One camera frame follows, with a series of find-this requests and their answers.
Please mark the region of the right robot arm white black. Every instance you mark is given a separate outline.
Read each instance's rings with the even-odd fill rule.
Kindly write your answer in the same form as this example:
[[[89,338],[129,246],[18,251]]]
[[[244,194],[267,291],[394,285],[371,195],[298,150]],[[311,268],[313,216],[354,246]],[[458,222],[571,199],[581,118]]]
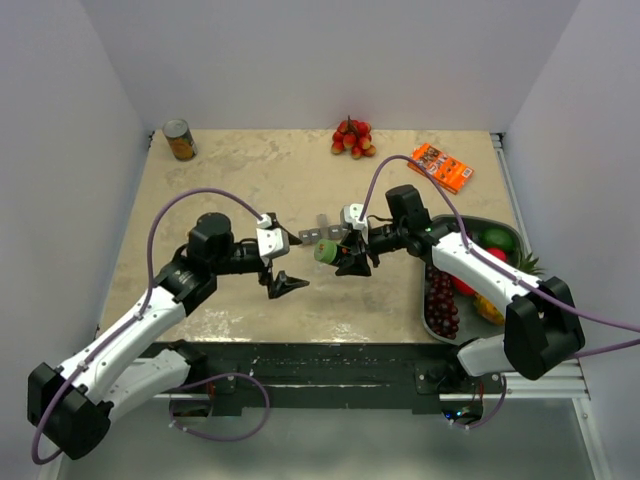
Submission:
[[[517,372],[537,380],[584,347],[564,281],[541,280],[518,270],[473,243],[462,226],[435,223],[411,185],[395,187],[385,197],[390,223],[372,228],[363,205],[348,205],[341,214],[346,235],[339,242],[318,244],[314,257],[335,267],[339,276],[368,277],[380,255],[404,250],[485,297],[504,317],[504,330],[458,347],[456,362],[445,369],[452,390],[469,392],[490,373]]]

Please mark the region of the green lidded pill bottle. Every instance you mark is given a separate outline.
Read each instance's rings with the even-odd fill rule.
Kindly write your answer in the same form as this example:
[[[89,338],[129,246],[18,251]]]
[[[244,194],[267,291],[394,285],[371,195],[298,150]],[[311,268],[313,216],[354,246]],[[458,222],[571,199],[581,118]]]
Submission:
[[[350,254],[350,249],[331,239],[321,239],[314,247],[314,259],[326,265],[339,266]]]

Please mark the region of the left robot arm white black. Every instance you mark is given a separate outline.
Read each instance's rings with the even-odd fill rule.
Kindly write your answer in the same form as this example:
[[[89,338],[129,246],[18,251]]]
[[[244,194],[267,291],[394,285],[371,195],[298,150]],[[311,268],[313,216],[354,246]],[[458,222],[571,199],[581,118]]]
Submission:
[[[255,237],[240,241],[226,215],[200,216],[186,243],[120,320],[59,366],[41,363],[29,374],[27,419],[37,436],[73,460],[87,455],[106,436],[117,407],[133,395],[132,387],[119,387],[117,380],[161,334],[215,293],[219,277],[255,273],[271,299],[308,286],[273,270],[274,259],[300,242],[273,213],[258,220]]]

